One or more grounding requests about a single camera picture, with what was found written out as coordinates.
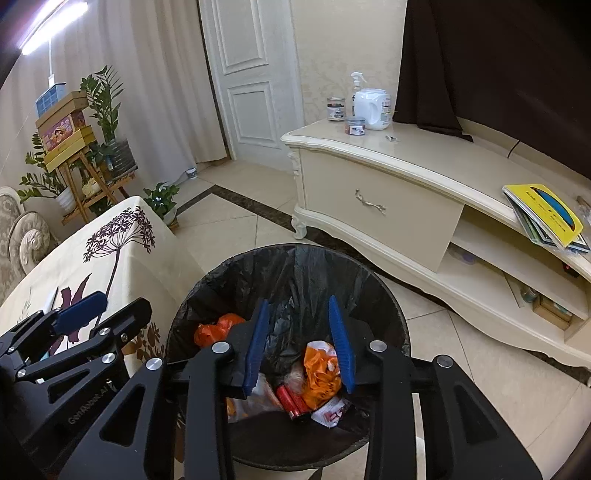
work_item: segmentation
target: white door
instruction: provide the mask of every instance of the white door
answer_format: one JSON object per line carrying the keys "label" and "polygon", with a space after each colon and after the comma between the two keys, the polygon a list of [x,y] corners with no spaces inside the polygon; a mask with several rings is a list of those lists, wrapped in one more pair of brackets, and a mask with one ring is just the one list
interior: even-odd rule
{"label": "white door", "polygon": [[289,0],[199,0],[232,157],[291,170],[281,136],[304,125]]}

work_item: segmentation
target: spray bottle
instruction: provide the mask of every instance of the spray bottle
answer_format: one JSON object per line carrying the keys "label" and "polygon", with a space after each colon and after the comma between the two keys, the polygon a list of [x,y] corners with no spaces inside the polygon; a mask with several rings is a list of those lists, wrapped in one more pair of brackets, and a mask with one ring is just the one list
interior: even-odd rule
{"label": "spray bottle", "polygon": [[351,96],[351,113],[355,116],[355,94],[362,89],[361,81],[363,80],[365,83],[367,81],[363,78],[363,73],[361,72],[353,72],[351,74],[353,77],[353,95]]}

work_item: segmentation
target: white plastic jug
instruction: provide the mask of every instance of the white plastic jug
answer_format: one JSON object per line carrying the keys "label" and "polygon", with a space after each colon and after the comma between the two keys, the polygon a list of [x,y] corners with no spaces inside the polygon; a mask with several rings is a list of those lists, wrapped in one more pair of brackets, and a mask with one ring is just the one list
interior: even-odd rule
{"label": "white plastic jug", "polygon": [[365,118],[371,130],[388,128],[392,120],[392,97],[386,90],[364,88],[355,94],[355,116]]}

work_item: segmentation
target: black garbage bag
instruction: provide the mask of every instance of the black garbage bag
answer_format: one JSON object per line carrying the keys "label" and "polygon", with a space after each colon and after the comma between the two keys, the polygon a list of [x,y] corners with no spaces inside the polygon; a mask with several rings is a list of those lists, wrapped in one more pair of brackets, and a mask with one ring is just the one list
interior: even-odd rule
{"label": "black garbage bag", "polygon": [[[237,255],[203,277],[174,318],[167,359],[178,361],[198,353],[193,335],[199,323],[215,323],[225,313],[249,320],[257,300],[265,298],[270,303],[271,334],[261,372],[276,387],[292,364],[303,360],[308,342],[332,343],[331,295],[349,316],[365,321],[376,338],[410,356],[402,310],[374,272],[327,248],[282,244]],[[312,420],[294,423],[283,412],[262,413],[230,424],[232,456],[247,465],[282,471],[319,468],[344,458],[367,442],[373,405],[369,397],[347,398],[353,405],[332,429]]]}

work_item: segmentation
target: beige curtain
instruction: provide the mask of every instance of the beige curtain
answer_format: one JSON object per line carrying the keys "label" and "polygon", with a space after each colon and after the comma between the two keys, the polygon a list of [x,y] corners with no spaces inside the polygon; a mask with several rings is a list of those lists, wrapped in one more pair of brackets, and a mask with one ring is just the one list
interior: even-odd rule
{"label": "beige curtain", "polygon": [[[129,140],[139,167],[132,192],[141,191],[138,185],[177,180],[195,163],[223,158],[197,1],[87,2],[88,12],[52,40],[53,72],[68,90],[78,90],[83,76],[104,65],[118,71],[125,91],[117,136]],[[24,156],[35,132],[34,102],[47,89],[48,76],[45,45],[21,56],[0,89],[1,185],[17,189],[21,176],[34,171]],[[31,199],[27,208],[59,216],[51,200]]]}

